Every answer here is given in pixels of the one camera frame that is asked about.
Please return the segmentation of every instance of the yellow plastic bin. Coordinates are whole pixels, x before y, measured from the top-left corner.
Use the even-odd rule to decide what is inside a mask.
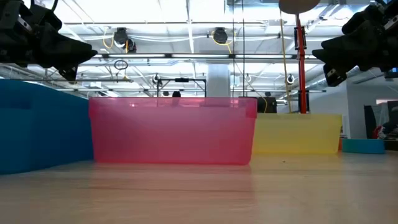
[[[335,154],[341,115],[258,114],[254,132],[255,154]]]

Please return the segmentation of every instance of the wooden tabletop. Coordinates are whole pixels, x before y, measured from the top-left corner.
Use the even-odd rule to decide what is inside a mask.
[[[0,176],[0,223],[397,223],[398,153],[250,166],[81,162]]]

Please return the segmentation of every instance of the red object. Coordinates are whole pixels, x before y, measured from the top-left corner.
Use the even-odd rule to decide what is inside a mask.
[[[372,139],[379,139],[379,133],[380,133],[380,130],[382,129],[382,126],[381,125],[379,125],[379,126],[377,126],[376,128],[375,128],[375,130],[373,130],[373,132],[372,132]]]
[[[248,164],[251,98],[90,98],[96,162]]]
[[[300,91],[301,91],[301,110],[300,112],[302,114],[307,113],[307,98],[306,98],[306,92],[305,92],[305,51],[304,51],[304,40],[303,40],[303,33],[302,33],[302,28],[301,28],[301,22],[299,15],[296,15],[296,26],[297,26],[297,36],[298,36],[298,69],[299,69],[299,75],[298,75],[298,80],[300,82]]]
[[[339,139],[338,141],[338,150],[341,151],[343,149],[343,140]]]

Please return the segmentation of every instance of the electrical cable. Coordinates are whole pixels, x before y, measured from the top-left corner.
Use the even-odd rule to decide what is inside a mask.
[[[235,1],[232,1],[232,31],[235,33]],[[235,54],[235,35],[232,39],[233,54]],[[233,57],[234,83],[232,86],[232,98],[235,97],[235,56]]]
[[[285,52],[284,27],[283,27],[283,20],[282,20],[282,11],[280,9],[279,9],[279,14],[280,14],[280,34],[281,34],[281,39],[282,39],[282,52],[283,52],[283,55],[284,55],[286,97],[287,97],[287,104],[289,106],[289,113],[292,113],[292,105],[290,104],[289,86],[287,85],[287,68],[286,68],[286,52]]]
[[[57,8],[57,5],[58,5],[58,0],[54,0],[54,4],[52,5],[51,11],[55,11],[55,9]]]
[[[246,67],[246,58],[245,58],[245,53],[246,53],[246,51],[245,51],[245,41],[244,41],[244,2],[242,1],[242,22],[243,22],[243,78],[244,78],[244,80],[243,80],[243,97],[245,97],[245,95],[244,95],[244,81],[246,80],[246,77],[244,76],[244,74],[245,74],[245,71],[244,71],[244,69],[245,69],[245,67]]]
[[[111,48],[113,47],[114,36],[112,35],[112,44],[111,44],[111,46],[106,45],[106,43],[105,43],[105,35],[106,35],[106,31],[107,31],[107,30],[108,30],[108,28],[105,27],[104,38],[102,39],[102,42],[104,43],[104,46],[105,46],[107,49],[111,49]]]

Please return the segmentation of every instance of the red vertical beam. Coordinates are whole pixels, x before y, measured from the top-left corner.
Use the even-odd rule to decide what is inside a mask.
[[[302,114],[307,113],[307,98],[305,92],[305,67],[304,67],[304,39],[303,32],[301,29],[301,22],[299,15],[296,15],[296,26],[297,26],[297,38],[298,38],[298,80],[300,82],[300,91],[301,91],[301,110]]]

